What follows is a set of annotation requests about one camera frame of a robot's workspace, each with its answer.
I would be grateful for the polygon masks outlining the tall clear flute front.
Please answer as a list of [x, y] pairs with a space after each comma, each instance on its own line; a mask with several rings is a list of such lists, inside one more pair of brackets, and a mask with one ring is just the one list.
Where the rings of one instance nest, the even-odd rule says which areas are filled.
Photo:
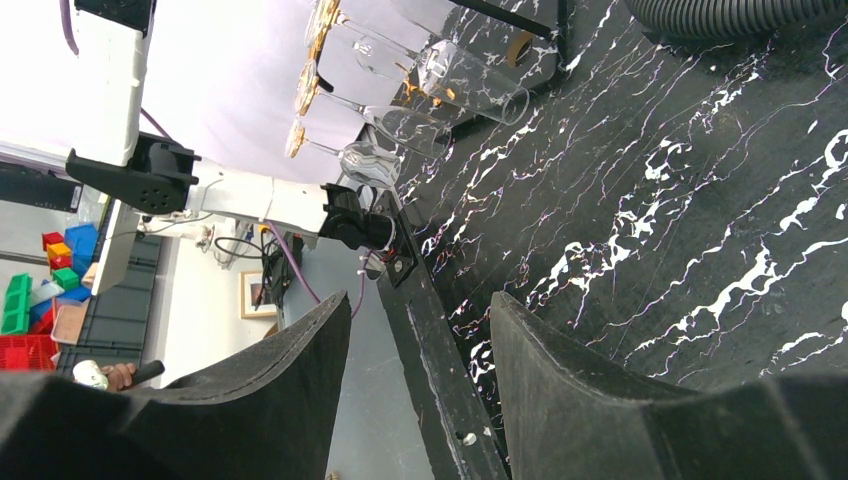
[[317, 62], [307, 60], [298, 77], [294, 108], [305, 116], [316, 98], [325, 97], [357, 114], [366, 124], [408, 150], [429, 158], [444, 155], [452, 140], [446, 122], [403, 106], [363, 105], [331, 93], [321, 85]]

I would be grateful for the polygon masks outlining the colourful storage bins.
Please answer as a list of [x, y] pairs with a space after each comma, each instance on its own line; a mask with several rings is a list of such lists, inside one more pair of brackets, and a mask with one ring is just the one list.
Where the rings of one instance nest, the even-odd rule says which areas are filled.
[[97, 264], [98, 229], [90, 223], [41, 236], [49, 276], [11, 277], [1, 289], [1, 369], [54, 370], [62, 349], [82, 339]]

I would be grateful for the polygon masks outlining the clear tumbler glass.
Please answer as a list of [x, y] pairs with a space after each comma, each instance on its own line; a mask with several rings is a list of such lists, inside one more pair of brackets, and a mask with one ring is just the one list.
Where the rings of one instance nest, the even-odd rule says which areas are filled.
[[404, 84], [442, 103], [504, 125], [525, 114], [529, 91], [480, 58], [447, 39], [437, 39], [412, 50], [353, 20], [338, 1], [317, 1], [304, 36], [307, 49], [319, 54], [334, 27], [360, 35], [353, 43], [354, 57], [365, 71]]

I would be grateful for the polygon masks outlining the black front mounting rail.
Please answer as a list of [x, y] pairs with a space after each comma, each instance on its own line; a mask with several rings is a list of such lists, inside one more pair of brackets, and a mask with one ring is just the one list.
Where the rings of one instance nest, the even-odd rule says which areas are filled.
[[407, 210], [386, 192], [375, 211], [397, 221], [402, 242], [377, 286], [431, 471], [437, 479], [508, 479], [496, 433], [460, 358]]

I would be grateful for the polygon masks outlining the clear stemmed wine glass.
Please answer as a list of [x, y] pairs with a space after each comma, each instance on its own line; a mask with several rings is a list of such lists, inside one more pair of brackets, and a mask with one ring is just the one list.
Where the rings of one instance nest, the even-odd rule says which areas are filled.
[[336, 158], [342, 172], [350, 179], [378, 189], [392, 189], [399, 176], [400, 159], [392, 152], [368, 141], [354, 141], [343, 148], [333, 148], [310, 140], [299, 117], [293, 120], [285, 143], [285, 152], [295, 158], [304, 148]]

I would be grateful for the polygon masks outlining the framed picture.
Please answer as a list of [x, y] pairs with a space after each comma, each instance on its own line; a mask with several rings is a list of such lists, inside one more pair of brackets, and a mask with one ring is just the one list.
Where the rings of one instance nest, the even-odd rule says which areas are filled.
[[261, 271], [240, 273], [240, 317], [270, 318], [277, 315], [277, 305]]

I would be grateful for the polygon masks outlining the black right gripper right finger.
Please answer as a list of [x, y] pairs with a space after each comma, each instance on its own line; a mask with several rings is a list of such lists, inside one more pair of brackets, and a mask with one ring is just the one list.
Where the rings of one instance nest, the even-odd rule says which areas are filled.
[[847, 379], [712, 392], [629, 372], [505, 292], [490, 328], [517, 479], [843, 479]]

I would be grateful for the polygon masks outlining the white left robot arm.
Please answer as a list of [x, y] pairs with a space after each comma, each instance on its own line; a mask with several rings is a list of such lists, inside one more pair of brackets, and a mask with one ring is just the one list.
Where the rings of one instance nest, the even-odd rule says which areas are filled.
[[60, 4], [85, 115], [65, 166], [73, 179], [144, 215], [205, 211], [338, 240], [353, 250], [399, 251], [399, 219], [365, 209], [348, 187], [229, 169], [141, 131], [155, 10], [153, 1]]

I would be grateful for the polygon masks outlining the black marble rack base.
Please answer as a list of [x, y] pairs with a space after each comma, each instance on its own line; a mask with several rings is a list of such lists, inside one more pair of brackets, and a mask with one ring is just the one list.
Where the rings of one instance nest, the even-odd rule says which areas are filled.
[[433, 41], [451, 40], [532, 97], [562, 82], [571, 1], [395, 1]]

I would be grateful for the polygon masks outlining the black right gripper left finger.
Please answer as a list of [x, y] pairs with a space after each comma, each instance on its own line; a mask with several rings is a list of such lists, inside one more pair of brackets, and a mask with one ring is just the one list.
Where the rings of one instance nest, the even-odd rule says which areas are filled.
[[160, 389], [1, 378], [5, 479], [321, 479], [352, 312], [337, 292], [291, 326]]

